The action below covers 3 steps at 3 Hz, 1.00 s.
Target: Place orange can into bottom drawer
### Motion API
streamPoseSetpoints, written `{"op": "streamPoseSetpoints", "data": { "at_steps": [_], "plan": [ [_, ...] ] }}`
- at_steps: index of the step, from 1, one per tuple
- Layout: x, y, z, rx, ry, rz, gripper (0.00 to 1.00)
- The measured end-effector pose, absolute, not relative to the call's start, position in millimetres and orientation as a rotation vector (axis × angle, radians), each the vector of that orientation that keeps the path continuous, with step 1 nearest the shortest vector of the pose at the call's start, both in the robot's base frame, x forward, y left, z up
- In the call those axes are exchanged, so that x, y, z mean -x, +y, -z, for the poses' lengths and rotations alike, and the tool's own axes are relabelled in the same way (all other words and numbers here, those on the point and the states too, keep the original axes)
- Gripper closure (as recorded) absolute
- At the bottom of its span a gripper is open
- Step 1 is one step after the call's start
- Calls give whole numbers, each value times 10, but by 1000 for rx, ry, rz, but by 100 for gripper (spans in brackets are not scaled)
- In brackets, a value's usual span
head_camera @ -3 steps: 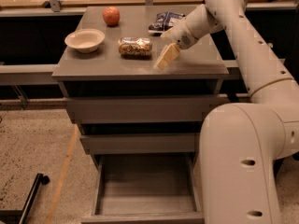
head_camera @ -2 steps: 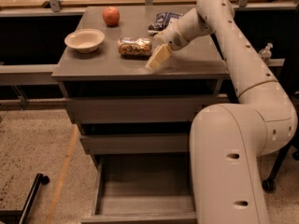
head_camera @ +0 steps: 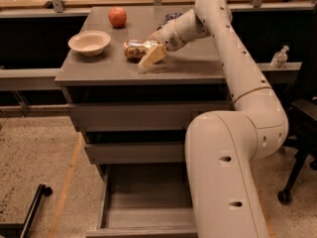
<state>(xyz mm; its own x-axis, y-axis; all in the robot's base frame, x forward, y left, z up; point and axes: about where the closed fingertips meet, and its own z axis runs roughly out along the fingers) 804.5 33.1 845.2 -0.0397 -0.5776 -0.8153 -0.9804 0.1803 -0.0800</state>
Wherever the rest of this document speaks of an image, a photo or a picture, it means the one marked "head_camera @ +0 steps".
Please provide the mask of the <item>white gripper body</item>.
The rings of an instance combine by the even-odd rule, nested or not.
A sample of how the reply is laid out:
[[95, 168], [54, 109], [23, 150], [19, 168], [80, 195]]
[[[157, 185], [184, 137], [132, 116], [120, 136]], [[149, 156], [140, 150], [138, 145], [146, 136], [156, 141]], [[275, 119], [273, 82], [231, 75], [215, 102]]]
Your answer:
[[185, 46], [185, 42], [179, 36], [175, 21], [168, 21], [159, 30], [149, 35], [150, 40], [163, 44], [169, 52], [175, 52]]

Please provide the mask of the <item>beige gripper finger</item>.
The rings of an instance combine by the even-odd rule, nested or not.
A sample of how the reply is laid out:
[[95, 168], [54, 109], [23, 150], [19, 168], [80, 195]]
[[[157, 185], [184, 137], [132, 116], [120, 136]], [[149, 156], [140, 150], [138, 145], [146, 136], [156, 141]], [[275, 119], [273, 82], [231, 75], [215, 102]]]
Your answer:
[[148, 52], [142, 57], [140, 62], [138, 63], [138, 68], [140, 69], [148, 69], [153, 64], [158, 61], [164, 59], [167, 55], [166, 46], [162, 44], [158, 44], [148, 50]]

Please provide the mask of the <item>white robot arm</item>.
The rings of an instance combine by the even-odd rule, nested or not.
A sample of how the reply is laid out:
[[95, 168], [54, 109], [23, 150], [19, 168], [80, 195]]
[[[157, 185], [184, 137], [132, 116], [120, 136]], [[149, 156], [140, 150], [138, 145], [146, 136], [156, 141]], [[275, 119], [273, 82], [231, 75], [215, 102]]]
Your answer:
[[198, 238], [270, 238], [250, 162], [276, 152], [288, 133], [277, 96], [231, 26], [226, 0], [196, 0], [193, 9], [151, 37], [149, 68], [187, 43], [212, 37], [234, 105], [203, 113], [185, 136], [185, 160]]

